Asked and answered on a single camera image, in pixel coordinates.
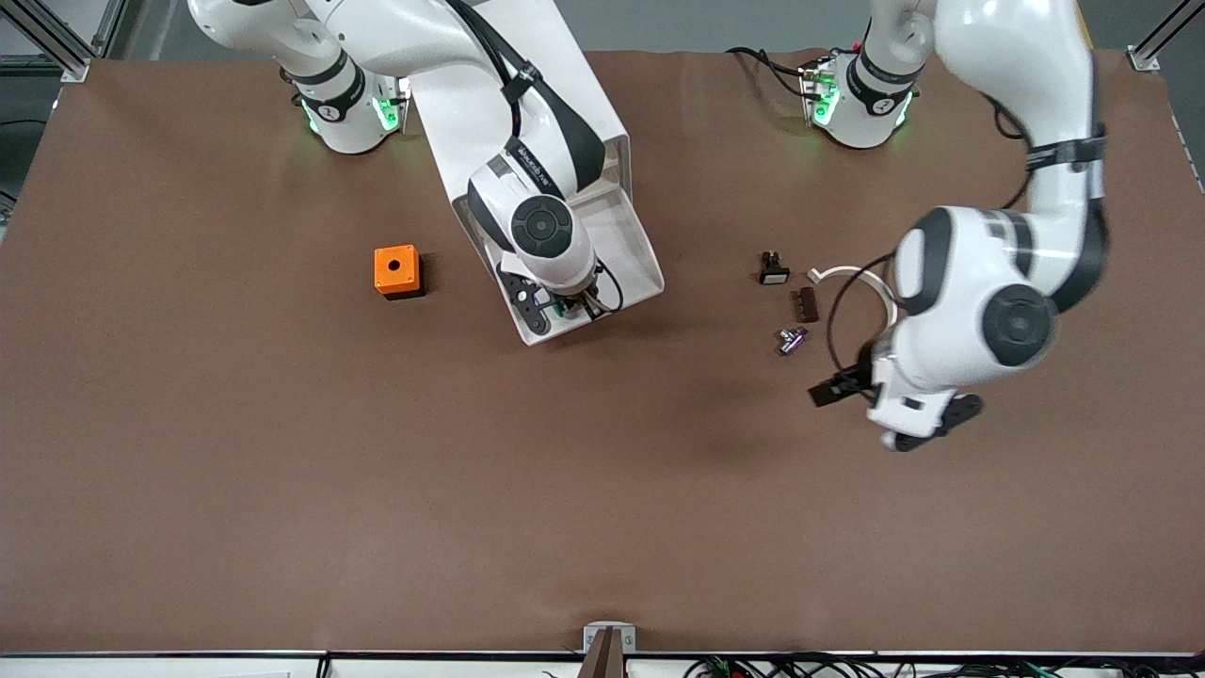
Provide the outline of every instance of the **brown tabletop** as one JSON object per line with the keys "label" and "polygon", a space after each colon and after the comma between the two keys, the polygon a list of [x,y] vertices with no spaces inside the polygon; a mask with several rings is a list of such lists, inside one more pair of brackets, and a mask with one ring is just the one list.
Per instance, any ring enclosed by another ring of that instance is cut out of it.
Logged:
{"label": "brown tabletop", "polygon": [[[1100,289],[901,455],[811,407],[831,365],[775,354],[757,258],[801,281],[998,206],[1022,151],[988,105],[934,63],[854,152],[748,60],[590,61],[666,290],[536,348],[419,134],[331,153],[266,61],[65,87],[0,247],[0,649],[552,649],[599,618],[646,649],[1205,644],[1205,200],[1158,77],[1100,54]],[[433,289],[388,302],[400,242]]]}

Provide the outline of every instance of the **gray floor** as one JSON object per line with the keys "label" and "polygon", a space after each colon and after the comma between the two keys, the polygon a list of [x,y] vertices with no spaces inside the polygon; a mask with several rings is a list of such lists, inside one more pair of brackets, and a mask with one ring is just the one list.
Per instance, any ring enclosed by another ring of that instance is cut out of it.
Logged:
{"label": "gray floor", "polygon": [[[118,55],[258,58],[205,37],[184,1],[142,0],[127,17],[127,39]],[[1081,0],[1097,47],[1136,42],[1176,4]],[[651,52],[718,52],[735,45],[770,51],[848,46],[862,37],[868,16],[868,0],[558,0],[558,5],[582,48]],[[1188,147],[1194,157],[1205,159],[1205,78],[1199,75],[1205,72],[1205,18],[1188,26],[1159,60]],[[57,90],[57,81],[49,77],[0,77],[0,120],[46,118]],[[39,125],[0,126],[0,188],[17,194],[40,137]]]}

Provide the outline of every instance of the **table surface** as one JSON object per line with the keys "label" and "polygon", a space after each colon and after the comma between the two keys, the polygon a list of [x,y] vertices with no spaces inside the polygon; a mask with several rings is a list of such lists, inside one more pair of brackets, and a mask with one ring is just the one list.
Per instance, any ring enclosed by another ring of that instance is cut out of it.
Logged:
{"label": "table surface", "polygon": [[[64,89],[0,248],[0,649],[551,649],[599,618],[646,649],[1200,649],[1205,200],[1158,77],[1099,54],[1099,290],[900,455],[811,407],[831,366],[775,354],[758,254],[862,263],[1001,204],[988,105],[935,63],[857,152],[748,60],[589,57],[666,290],[535,348],[419,134],[328,152],[272,63]],[[387,302],[372,249],[407,241],[431,289]],[[881,313],[842,303],[846,355]]]}

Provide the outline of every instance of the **silver metal bolt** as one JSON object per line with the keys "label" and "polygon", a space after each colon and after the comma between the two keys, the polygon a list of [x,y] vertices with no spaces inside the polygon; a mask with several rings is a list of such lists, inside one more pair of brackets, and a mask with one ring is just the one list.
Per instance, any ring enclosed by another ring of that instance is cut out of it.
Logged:
{"label": "silver metal bolt", "polygon": [[795,353],[795,349],[804,343],[804,338],[807,336],[807,330],[803,326],[797,326],[794,329],[783,329],[778,332],[782,338],[782,347],[778,347],[778,355],[789,356]]}

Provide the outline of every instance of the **green light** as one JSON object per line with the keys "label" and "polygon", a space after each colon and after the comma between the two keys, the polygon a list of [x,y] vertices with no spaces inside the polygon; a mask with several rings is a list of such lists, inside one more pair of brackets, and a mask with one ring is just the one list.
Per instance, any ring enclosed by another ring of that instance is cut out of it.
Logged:
{"label": "green light", "polygon": [[841,90],[836,86],[829,87],[828,93],[816,102],[816,124],[828,124],[833,119],[833,108],[840,100]]}
{"label": "green light", "polygon": [[381,118],[381,126],[386,131],[393,131],[398,129],[398,106],[394,106],[387,100],[382,101],[376,96],[372,98],[372,110],[377,112],[377,117]]}
{"label": "green light", "polygon": [[904,117],[907,116],[907,105],[912,102],[912,93],[909,92],[907,96],[904,98],[904,102],[900,104],[900,117],[895,118],[895,126],[904,124]]}
{"label": "green light", "polygon": [[310,118],[310,130],[315,134],[321,134],[318,131],[318,123],[313,122],[313,111],[306,105],[305,100],[301,101],[301,110],[305,111],[305,117]]}

